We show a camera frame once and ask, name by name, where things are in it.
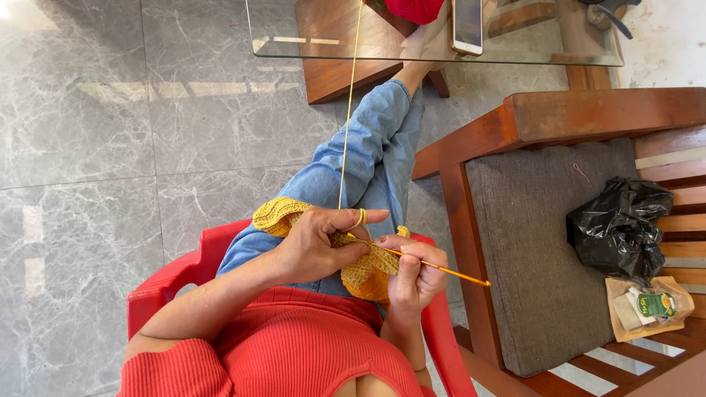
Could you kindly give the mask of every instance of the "jeans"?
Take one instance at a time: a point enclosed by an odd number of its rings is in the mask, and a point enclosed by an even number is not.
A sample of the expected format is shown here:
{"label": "jeans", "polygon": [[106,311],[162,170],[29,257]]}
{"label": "jeans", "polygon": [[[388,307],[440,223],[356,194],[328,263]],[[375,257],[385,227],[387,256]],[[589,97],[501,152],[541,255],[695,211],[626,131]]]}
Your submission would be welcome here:
{"label": "jeans", "polygon": [[[405,224],[409,181],[419,142],[424,101],[421,88],[414,97],[399,80],[375,87],[348,121],[348,147],[341,208],[390,210],[381,223],[371,224],[373,238],[397,232]],[[322,208],[338,208],[341,182],[343,126],[330,141],[316,148],[311,164],[299,171],[277,197],[285,196]],[[227,273],[275,248],[282,238],[250,224],[230,244],[218,275]],[[289,284],[327,295],[351,297],[340,271],[312,283]]]}

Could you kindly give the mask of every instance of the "red sweater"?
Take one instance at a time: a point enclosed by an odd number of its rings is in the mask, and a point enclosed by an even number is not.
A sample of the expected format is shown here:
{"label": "red sweater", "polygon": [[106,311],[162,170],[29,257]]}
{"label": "red sweater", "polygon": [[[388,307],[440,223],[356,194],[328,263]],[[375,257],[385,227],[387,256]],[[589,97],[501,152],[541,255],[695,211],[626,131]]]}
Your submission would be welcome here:
{"label": "red sweater", "polygon": [[380,339],[370,302],[275,287],[226,326],[213,346],[183,340],[123,366],[118,396],[329,397],[375,374],[400,397],[435,397],[405,356]]}

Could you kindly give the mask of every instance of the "phone screen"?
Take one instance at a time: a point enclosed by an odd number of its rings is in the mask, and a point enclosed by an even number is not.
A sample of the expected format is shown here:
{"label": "phone screen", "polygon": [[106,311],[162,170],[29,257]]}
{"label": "phone screen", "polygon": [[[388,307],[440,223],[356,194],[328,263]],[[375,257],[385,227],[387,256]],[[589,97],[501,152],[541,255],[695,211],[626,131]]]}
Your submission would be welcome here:
{"label": "phone screen", "polygon": [[481,0],[455,0],[455,30],[457,42],[480,47]]}

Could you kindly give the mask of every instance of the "gray cushion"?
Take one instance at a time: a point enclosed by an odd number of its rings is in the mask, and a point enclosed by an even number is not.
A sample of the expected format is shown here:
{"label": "gray cushion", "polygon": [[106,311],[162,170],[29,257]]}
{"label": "gray cushion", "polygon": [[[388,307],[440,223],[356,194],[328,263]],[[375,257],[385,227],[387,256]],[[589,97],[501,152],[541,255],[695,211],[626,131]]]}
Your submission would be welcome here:
{"label": "gray cushion", "polygon": [[614,339],[605,277],[578,261],[566,242],[565,216],[598,196],[608,179],[637,177],[634,158],[622,138],[467,163],[503,359],[518,376]]}

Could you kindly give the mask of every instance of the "orange crochet hook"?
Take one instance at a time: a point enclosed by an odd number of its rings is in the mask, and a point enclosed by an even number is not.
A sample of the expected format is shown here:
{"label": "orange crochet hook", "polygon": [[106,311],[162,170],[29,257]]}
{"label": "orange crochet hook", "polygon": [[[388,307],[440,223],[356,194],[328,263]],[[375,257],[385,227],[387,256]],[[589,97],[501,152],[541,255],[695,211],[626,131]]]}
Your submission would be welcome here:
{"label": "orange crochet hook", "polygon": [[[402,252],[395,251],[394,249],[389,249],[389,248],[383,248],[383,249],[384,249],[385,251],[390,252],[391,254],[394,254],[394,255],[397,255],[397,256],[402,256],[402,255],[403,255]],[[424,264],[427,265],[427,266],[431,266],[431,267],[433,267],[433,268],[437,268],[437,269],[439,269],[440,271],[445,271],[446,273],[453,274],[453,275],[456,275],[456,276],[458,276],[458,277],[461,277],[461,278],[463,278],[464,280],[472,281],[472,282],[478,283],[478,284],[480,284],[480,285],[485,285],[486,287],[489,287],[489,286],[490,286],[490,281],[480,281],[480,280],[478,280],[477,278],[473,278],[473,277],[470,277],[470,276],[468,276],[468,275],[458,273],[457,271],[453,271],[453,270],[451,270],[451,269],[443,268],[443,267],[441,267],[441,266],[433,265],[433,264],[431,264],[431,263],[429,263],[429,262],[427,262],[427,261],[421,261],[421,262],[424,263]]]}

